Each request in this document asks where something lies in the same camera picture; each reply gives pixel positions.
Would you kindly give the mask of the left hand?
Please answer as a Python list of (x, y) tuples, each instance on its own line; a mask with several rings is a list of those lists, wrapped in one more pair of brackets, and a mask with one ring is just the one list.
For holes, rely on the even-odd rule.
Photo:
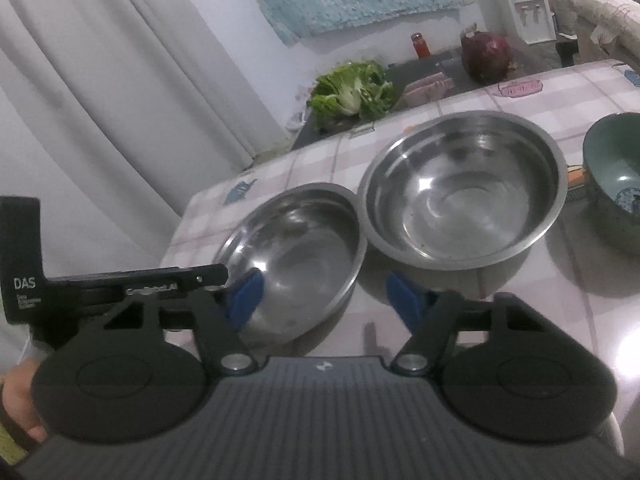
[(30, 387), (39, 363), (26, 359), (12, 367), (3, 378), (2, 406), (12, 422), (32, 440), (42, 443), (47, 439), (47, 431), (32, 402)]

